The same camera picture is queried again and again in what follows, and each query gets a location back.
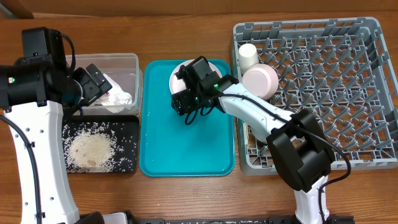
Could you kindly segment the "white napkin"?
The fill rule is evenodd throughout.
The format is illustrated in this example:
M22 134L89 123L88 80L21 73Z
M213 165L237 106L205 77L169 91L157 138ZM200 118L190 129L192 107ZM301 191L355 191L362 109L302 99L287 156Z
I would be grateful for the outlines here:
M132 95L122 90L122 88L107 74L104 77L112 85L110 89L112 95L106 96L105 94L98 98L93 104L105 106L106 109L112 113L119 113L124 109L130 109L132 104Z

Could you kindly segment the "white paper cup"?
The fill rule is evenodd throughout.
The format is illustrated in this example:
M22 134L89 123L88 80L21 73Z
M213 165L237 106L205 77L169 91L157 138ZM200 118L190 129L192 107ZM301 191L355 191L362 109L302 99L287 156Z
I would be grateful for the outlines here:
M238 49L239 66L241 73L244 73L253 65L259 63L257 48L254 44L243 44Z

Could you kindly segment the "pink small bowl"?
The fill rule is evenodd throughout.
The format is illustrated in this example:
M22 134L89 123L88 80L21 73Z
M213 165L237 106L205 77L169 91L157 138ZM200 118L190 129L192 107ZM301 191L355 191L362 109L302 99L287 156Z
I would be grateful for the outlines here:
M279 87L279 78L271 66L259 63L244 73L242 83L253 95L267 100L275 95Z

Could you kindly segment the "grey bowl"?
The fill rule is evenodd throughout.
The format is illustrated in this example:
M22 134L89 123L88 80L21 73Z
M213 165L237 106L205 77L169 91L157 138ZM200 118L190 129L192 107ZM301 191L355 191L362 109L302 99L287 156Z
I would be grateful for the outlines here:
M255 129L254 127L250 127L251 128L251 132L254 135L254 137L260 141L260 142L264 142L266 143L267 140L266 138L268 137L269 133L264 130L264 129Z

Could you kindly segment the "pink plate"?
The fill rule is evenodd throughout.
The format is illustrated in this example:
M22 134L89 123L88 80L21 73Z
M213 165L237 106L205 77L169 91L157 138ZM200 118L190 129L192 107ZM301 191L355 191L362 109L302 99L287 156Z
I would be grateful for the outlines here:
M195 89L197 89L197 85L200 82L200 78L191 78L191 81L194 81L193 84L195 84L194 86L192 86L191 88L187 87L187 83L186 83L186 79L178 79L177 78L177 72L180 71L180 67L184 66L184 67L188 67L189 64L191 64L192 62L194 62L196 59L190 59L190 60L185 60L182 63L178 64L174 70L172 71L170 78L169 78L169 90L171 92L171 94L176 94L179 93L181 91L184 91L186 89L192 89L192 87L195 87ZM222 74L220 72L220 70L211 62L208 62L208 66L210 67L210 70L212 72L216 72L217 75L219 76L219 78L222 78Z

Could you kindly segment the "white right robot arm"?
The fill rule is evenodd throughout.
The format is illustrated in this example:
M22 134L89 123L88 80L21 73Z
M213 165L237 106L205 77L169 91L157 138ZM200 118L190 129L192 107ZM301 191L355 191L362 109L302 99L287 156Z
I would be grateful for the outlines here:
M274 166L294 190L296 223L326 223L330 212L323 189L335 160L333 150L309 110L283 110L250 93L231 75L220 75L200 56L181 63L169 80L172 108L191 124L204 109L218 109L248 124L266 143Z

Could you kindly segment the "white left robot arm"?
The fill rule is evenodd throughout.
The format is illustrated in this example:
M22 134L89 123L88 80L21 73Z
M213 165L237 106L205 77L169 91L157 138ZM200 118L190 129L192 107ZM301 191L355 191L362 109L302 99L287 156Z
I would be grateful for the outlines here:
M103 223L81 215L68 183L63 124L111 89L95 65L67 62L69 38L55 29L22 31L24 54L1 67L1 120L12 134L22 195L22 223Z

